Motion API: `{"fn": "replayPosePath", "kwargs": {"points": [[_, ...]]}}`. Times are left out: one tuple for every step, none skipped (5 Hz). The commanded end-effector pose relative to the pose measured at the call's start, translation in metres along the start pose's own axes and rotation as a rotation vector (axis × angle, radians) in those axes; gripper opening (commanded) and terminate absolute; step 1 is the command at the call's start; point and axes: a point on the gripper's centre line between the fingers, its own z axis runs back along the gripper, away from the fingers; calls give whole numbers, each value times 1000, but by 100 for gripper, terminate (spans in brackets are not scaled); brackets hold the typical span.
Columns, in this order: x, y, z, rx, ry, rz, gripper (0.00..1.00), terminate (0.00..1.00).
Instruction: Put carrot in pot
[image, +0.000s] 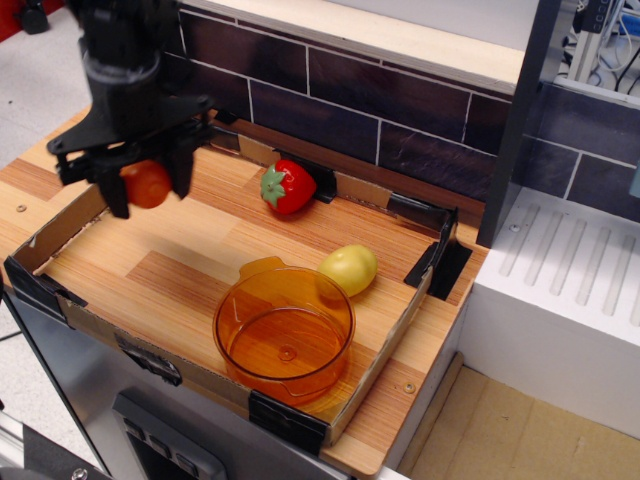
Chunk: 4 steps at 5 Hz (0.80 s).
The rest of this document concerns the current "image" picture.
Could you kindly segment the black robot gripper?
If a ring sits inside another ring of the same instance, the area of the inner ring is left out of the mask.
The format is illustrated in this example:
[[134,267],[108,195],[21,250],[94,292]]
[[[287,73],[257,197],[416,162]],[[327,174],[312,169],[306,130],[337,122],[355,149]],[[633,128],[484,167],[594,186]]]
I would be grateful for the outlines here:
[[166,168],[172,191],[190,192],[193,152],[210,137],[207,95],[176,97],[159,83],[161,56],[134,68],[109,65],[88,52],[82,64],[92,96],[89,113],[47,144],[65,185],[96,183],[112,215],[130,217],[126,184],[119,170],[154,159]]

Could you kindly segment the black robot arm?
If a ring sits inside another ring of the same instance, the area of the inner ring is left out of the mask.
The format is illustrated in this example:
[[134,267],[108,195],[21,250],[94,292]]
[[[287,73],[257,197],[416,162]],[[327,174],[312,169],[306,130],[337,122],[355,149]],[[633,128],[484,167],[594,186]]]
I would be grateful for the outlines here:
[[130,195],[123,168],[151,160],[166,168],[171,190],[185,198],[193,154],[214,134],[207,95],[175,97],[159,80],[162,54],[179,31],[177,1],[70,1],[83,30],[82,65],[89,113],[50,140],[65,185],[96,185],[111,213],[126,219]]

